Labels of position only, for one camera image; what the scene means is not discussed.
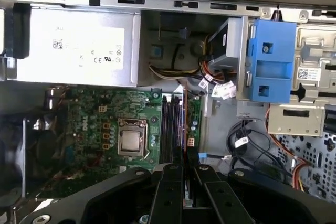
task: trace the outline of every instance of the wire bundle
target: wire bundle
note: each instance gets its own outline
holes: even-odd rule
[[[251,168],[252,170],[255,170],[263,175],[268,176],[268,174],[265,174],[264,172],[260,171],[256,166],[255,163],[257,161],[259,161],[259,159],[265,155],[267,156],[271,161],[272,164],[267,164],[267,165],[271,165],[274,169],[278,170],[279,172],[281,172],[282,174],[284,174],[284,181],[286,181],[286,175],[290,176],[290,173],[288,173],[283,165],[283,163],[279,160],[279,158],[277,158],[275,155],[273,155],[269,150],[271,148],[271,144],[270,144],[270,139],[269,137],[259,131],[256,130],[250,130],[250,129],[246,129],[246,125],[248,123],[252,122],[252,120],[241,120],[240,122],[236,123],[235,125],[233,125],[231,127],[231,129],[229,130],[229,133],[226,137],[226,146],[227,149],[229,150],[230,154],[232,155],[232,160],[231,160],[231,169],[235,168],[235,165],[237,163],[237,161],[240,161],[244,166],[247,166],[249,168]],[[260,147],[259,145],[256,144],[256,142],[254,142],[251,137],[249,136],[249,134],[251,132],[255,132],[258,134],[263,135],[269,142],[268,148],[264,149],[262,147]],[[242,155],[239,155],[239,153],[237,153],[237,150],[234,147],[234,143],[237,140],[237,134],[240,133],[242,134],[243,137],[248,137],[249,139],[249,143],[257,150],[259,150],[261,152],[261,154],[254,160],[253,163],[248,162],[246,159],[250,159],[250,158],[246,158],[243,157]]]
[[[265,120],[265,127],[266,130],[268,131],[268,119],[269,119],[269,110],[270,107],[268,107],[267,112],[266,112],[266,120]],[[273,135],[270,134],[271,139],[273,140],[274,144],[279,147],[280,149],[282,149],[284,152],[286,152],[289,156],[291,156],[292,158],[294,158],[295,160],[300,161],[301,163],[298,164],[292,173],[292,187],[301,191],[304,191],[301,179],[300,179],[300,171],[306,167],[306,166],[310,166],[310,163],[308,163],[306,160],[304,160],[301,157],[297,157],[295,154],[293,154],[290,150],[288,150],[282,143],[280,143],[278,141],[278,139]]]

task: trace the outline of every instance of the black cable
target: black cable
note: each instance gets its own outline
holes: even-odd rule
[[[236,134],[239,130],[243,133],[243,135],[245,136],[248,136],[248,133],[245,129],[246,125],[251,122],[251,120],[242,120],[236,124],[234,124],[231,129],[229,130],[228,134],[227,134],[227,137],[226,137],[226,146],[227,146],[227,149],[229,150],[230,154],[232,155],[232,159],[231,159],[231,163],[230,163],[230,166],[231,166],[231,169],[234,169],[235,168],[235,165],[238,161],[240,161],[244,166],[247,166],[257,172],[260,172],[255,166],[255,162],[258,161],[258,159],[262,156],[262,155],[266,155],[268,156],[275,164],[277,164],[276,166],[276,169],[280,170],[283,174],[285,175],[288,175],[290,176],[291,174],[288,173],[284,167],[284,165],[281,163],[281,161],[276,157],[274,156],[272,153],[268,152],[271,145],[270,145],[270,140],[269,138],[264,134],[264,133],[261,133],[261,132],[258,132],[258,131],[255,131],[253,130],[254,132],[257,132],[257,133],[260,133],[262,135],[264,135],[268,140],[269,140],[269,146],[268,146],[268,149],[263,149],[261,148],[260,146],[258,146],[253,140],[250,141],[251,144],[256,148],[258,149],[259,151],[262,152],[262,155],[260,155],[255,161],[253,164],[250,164],[249,162],[247,162],[244,158],[242,158],[241,156],[237,156],[236,154],[236,151],[235,151],[235,147],[233,146],[233,143],[231,141],[231,138],[234,134]]]
[[[184,44],[180,44],[180,43],[176,44],[174,54],[173,54],[173,58],[172,58],[172,65],[171,65],[172,69],[175,69],[175,62],[176,62],[177,53],[178,53],[178,50],[180,49],[180,47],[182,47],[183,45]]]
[[[283,165],[283,163],[280,161],[279,158],[277,158],[275,155],[273,155],[271,152],[269,152],[270,148],[271,148],[271,140],[269,139],[268,136],[266,136],[264,133],[262,132],[259,132],[259,131],[256,131],[256,130],[249,130],[251,132],[256,132],[256,133],[259,133],[261,135],[263,135],[267,140],[268,140],[268,148],[267,149],[264,149],[262,147],[260,147],[258,144],[256,144],[256,142],[254,142],[251,137],[249,136],[249,134],[247,133],[246,131],[246,124],[243,126],[243,122],[242,122],[242,125],[241,125],[241,130],[245,133],[245,136],[248,137],[249,139],[249,143],[254,147],[256,148],[257,150],[259,150],[261,152],[261,154],[259,155],[259,157],[256,159],[259,160],[263,155],[267,156],[270,160],[272,160],[279,168],[281,169],[285,169],[285,166]]]

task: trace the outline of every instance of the yellow wire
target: yellow wire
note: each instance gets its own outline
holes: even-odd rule
[[[165,72],[165,73],[193,73],[195,72],[197,69],[192,69],[192,70],[177,70],[177,71],[171,71],[171,70],[160,70],[161,72]]]
[[[163,76],[163,75],[161,75],[161,74],[155,72],[154,69],[151,68],[151,66],[149,66],[149,69],[150,69],[156,76],[158,76],[159,78],[164,79],[164,80],[178,80],[178,79],[182,79],[182,78],[184,78],[183,76],[166,77],[166,76]]]
[[[204,39],[204,46],[202,48],[202,55],[206,54],[206,42],[207,42],[209,36],[210,36],[210,34],[208,34]]]
[[[300,184],[301,191],[305,192],[305,191],[304,191],[304,188],[303,188],[303,185],[302,185],[302,181],[301,181],[300,176],[299,176],[298,179],[299,179],[299,184]]]

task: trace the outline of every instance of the sticker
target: sticker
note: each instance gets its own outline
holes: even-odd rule
[[[230,160],[232,158],[232,155],[226,155],[222,157],[222,160]]]
[[[320,68],[298,68],[298,80],[307,81],[320,81],[321,79],[321,69]]]
[[[233,84],[232,81],[230,81],[225,84],[215,85],[214,89],[212,90],[211,96],[214,98],[222,98],[223,100],[226,100],[228,98],[235,97],[236,94],[236,86]]]
[[[223,46],[226,45],[226,34],[223,35]]]
[[[70,57],[77,58],[80,68],[123,68],[123,28],[56,26],[51,37],[53,53],[70,53]]]
[[[211,82],[214,79],[210,74],[206,74],[205,78],[203,78],[198,84],[198,86],[200,86],[202,89],[206,89],[206,87],[208,87],[209,85],[209,82]]]
[[[119,166],[119,173],[123,173],[126,171],[126,166]]]
[[[296,164],[296,160],[293,158],[292,159],[292,169],[295,167],[295,164]]]
[[[247,144],[247,143],[248,143],[248,137],[244,136],[244,137],[242,137],[242,138],[240,138],[236,141],[235,147],[238,148],[238,147],[240,147],[244,144]]]

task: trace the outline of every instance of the screw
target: screw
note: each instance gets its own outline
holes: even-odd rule
[[[149,219],[149,215],[144,215],[140,218],[139,224],[147,224]]]
[[[208,170],[209,167],[207,167],[206,165],[201,165],[201,166],[199,166],[199,169],[200,170]]]
[[[263,16],[268,16],[268,11],[263,11]]]
[[[269,47],[268,46],[264,46],[263,47],[263,52],[267,54],[269,52]]]
[[[50,215],[41,215],[33,220],[33,224],[46,224],[50,221]]]
[[[245,173],[243,173],[243,172],[240,171],[240,170],[237,170],[237,171],[235,171],[235,175],[237,175],[237,176],[244,176]]]

